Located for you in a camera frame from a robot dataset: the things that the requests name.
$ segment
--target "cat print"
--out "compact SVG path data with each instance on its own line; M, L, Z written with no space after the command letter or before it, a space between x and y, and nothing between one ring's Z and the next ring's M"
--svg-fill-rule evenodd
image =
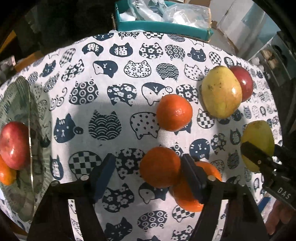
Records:
M172 78L177 81L179 76L179 70L176 66L172 64L162 63L156 66L156 72L162 78L162 80L166 78Z
M69 65L69 67L65 70L65 73L62 75L62 81L69 81L73 79L76 75L81 74L84 71L84 64L82 59L78 61L74 66Z
M63 53L63 55L62 55L62 57L61 57L61 59L60 59L60 61L59 61L59 65L60 65L61 67L63 67L66 63L71 62L72 57L73 57L73 55L75 54L75 52L76 52L76 49L75 49L75 48L67 49L67 50Z
M53 72L55 66L56 66L56 61L55 60L52 61L50 64L46 63L44 68L43 68L43 71L39 75L39 77L46 77L46 76L50 75Z
M170 59L179 58L180 60L184 60L185 58L185 51L179 46L176 45L167 45L165 46L165 52L170 57Z
M112 38L113 36L114 36L114 33L108 33L108 34L94 35L93 38L95 38L98 41L105 41L105 40Z
M123 217L119 224L106 223L104 234L108 241L120 241L132 230L133 226Z
M227 166L230 170L237 168L239 165L239 155L237 150L234 153L228 153Z
M205 62L207 59L202 49L195 50L194 48L191 48L191 51L187 54L187 56L198 62Z
M69 94L71 104L82 105L93 102L99 96L99 90L94 80L75 82L74 88Z
M140 176L139 164L145 153L136 148L122 149L116 152L116 169L119 177L124 180L127 175L136 174Z
M71 115L68 113L65 119L57 118L54 126L54 139L58 143L70 141L75 134L83 134L83 129L75 125Z
M236 128L235 131L230 130L230 142L232 145L237 145L240 143L241 134L239 130Z
M156 119L156 114L152 112L138 112L131 116L130 125L138 140L145 135L157 138L160 126Z
M185 64L184 74L187 78L195 81L201 81L204 78L202 71L198 68L197 65L191 67L188 64Z
M101 45L98 45L94 42L88 43L82 48L82 52L84 54L87 54L88 52L93 52L97 57L103 52L103 50L104 48Z
M61 180L64 176L64 169L59 160L59 155L57 155L56 159L53 159L51 156L49 157L50 157L50 163L49 163L50 172L53 178L56 180Z
M192 158L201 160L210 158L210 144L206 139L197 139L193 141L189 147L189 153Z
M55 98L51 98L50 106L48 108L50 111L53 111L56 107L60 107L64 103L64 100L65 100L64 97L67 94L67 91L68 91L67 88L64 87L62 89L63 96L59 97L58 95L56 95Z
M89 134L97 140L112 140L119 136L122 127L115 111L110 115L101 115L94 111L89 122Z
M113 78L114 74L118 70L118 65L111 60L97 60L93 63L93 68L95 74L105 74L108 75L110 78Z
M127 76L134 78L145 78L151 75L151 67L146 60L140 63L135 63L130 60L123 71Z
M164 224L168 219L168 214L165 211L157 210L143 214L138 218L137 224L145 232L154 227L164 228Z
M224 150L224 146L226 145L225 135L223 133L215 134L214 138L211 139L211 147L217 155L219 151Z
M117 57L128 57L133 54L133 49L129 45L129 43L126 43L125 45L117 45L113 44L113 46L109 50L110 54L117 56Z
M178 223L180 223L184 218L187 218L187 217L194 218L195 213L186 211L185 209L183 209L179 205L177 205L172 210L172 216Z
M129 207L129 204L133 203L134 200L135 196L133 192L128 185L124 183L118 190L106 188L102 198L102 206L108 212L117 213L121 208Z
M168 188L155 188L150 184L144 182L139 187L139 196L143 202L149 204L151 200L161 199L165 201L165 196L168 192Z
M142 86L142 95L147 100L149 106L159 102L161 98L167 94L173 92L173 89L169 86L165 87L162 84L149 82Z

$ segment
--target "tablecloth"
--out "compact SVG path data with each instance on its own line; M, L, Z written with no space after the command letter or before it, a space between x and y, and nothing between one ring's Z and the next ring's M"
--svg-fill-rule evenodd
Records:
M218 65L244 67L254 87L251 98L224 120L208 114L200 93L203 78ZM239 143L255 120L267 121L275 143L281 143L277 109L262 72L218 47L175 35L113 32L60 48L18 75L28 80L38 103L52 180L76 180L107 153L116 156L116 170L95 205L110 241L188 240L193 231L200 213L182 209L167 188L153 188L139 175L141 158L155 146L212 163L223 181L246 184L257 202L265 193L261 174L245 168ZM0 98L18 75L1 87ZM155 114L161 97L171 93L193 108L191 122L177 132L160 129ZM45 113L51 116L47 124ZM1 209L28 231L30 222L22 222L1 200ZM223 201L213 240L220 240L225 207ZM75 238L83 240L71 200L69 210Z

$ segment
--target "apple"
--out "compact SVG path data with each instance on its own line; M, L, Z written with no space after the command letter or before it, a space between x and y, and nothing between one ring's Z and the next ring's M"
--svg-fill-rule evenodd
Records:
M12 121L2 128L0 155L14 170L21 170L30 164L29 130L25 124Z
M253 80L247 70L241 66L231 66L229 69L235 75L242 88L242 102L249 99L253 93Z

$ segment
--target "glass plate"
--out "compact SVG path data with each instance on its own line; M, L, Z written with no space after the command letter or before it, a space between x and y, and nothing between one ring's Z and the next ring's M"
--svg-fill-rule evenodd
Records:
M23 122L29 129L31 162L25 169L17 171L16 181L9 186L0 183L5 198L13 212L27 222L41 201L49 183L49 155L44 158L40 146L42 129L39 122L38 105L26 79L19 76L11 83L0 102L0 127L10 121Z

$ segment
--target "mandarin orange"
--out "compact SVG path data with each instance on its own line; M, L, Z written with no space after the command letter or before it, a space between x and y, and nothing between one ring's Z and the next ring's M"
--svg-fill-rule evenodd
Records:
M159 101L156 118L159 126L166 131L179 131L191 121L192 106L182 96L165 95Z
M142 158L140 174L151 186L167 188L180 180L181 160L170 148L154 147Z

